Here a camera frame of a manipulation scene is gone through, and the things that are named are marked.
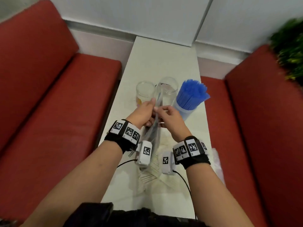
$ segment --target artificial plant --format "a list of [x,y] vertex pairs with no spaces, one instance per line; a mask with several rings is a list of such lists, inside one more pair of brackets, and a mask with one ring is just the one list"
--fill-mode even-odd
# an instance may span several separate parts
[[287,70],[286,78],[303,86],[303,19],[289,20],[270,40],[279,64]]

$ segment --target bundle of blue straws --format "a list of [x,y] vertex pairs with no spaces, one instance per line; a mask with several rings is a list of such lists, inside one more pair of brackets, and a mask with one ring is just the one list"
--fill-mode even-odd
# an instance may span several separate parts
[[177,104],[185,110],[194,110],[200,103],[210,98],[207,87],[197,80],[183,82],[177,95]]

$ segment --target person's left hand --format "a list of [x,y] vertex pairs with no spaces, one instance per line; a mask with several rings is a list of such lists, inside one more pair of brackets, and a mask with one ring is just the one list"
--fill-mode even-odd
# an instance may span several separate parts
[[126,120],[134,124],[137,128],[141,129],[143,125],[151,126],[154,123],[152,118],[152,111],[156,99],[152,98],[151,101],[145,101],[131,113]]

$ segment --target wire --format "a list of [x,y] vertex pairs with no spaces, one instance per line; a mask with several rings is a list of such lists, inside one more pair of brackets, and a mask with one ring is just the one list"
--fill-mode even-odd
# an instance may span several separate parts
[[190,192],[189,186],[187,185],[185,179],[184,179],[177,171],[173,170],[173,172],[177,173],[177,174],[183,179],[183,181],[184,181],[184,183],[185,183],[185,185],[187,186],[187,189],[188,189],[188,191],[189,191],[190,197],[191,197],[191,192]]
[[119,166],[117,166],[117,168],[118,167],[120,167],[120,166],[122,166],[123,164],[125,164],[125,163],[129,163],[129,162],[132,162],[132,161],[137,161],[137,159],[132,159],[132,160],[128,160],[128,161],[126,161],[126,162],[124,162],[124,163],[121,163]]

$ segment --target white electronic device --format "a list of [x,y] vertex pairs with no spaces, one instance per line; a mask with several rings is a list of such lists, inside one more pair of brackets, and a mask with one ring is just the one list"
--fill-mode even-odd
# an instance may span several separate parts
[[160,162],[161,172],[163,174],[174,175],[176,170],[175,158],[172,151],[165,151],[162,154],[162,161]]
[[140,167],[148,167],[151,161],[152,143],[144,140],[138,144],[136,151],[139,153],[136,164]]

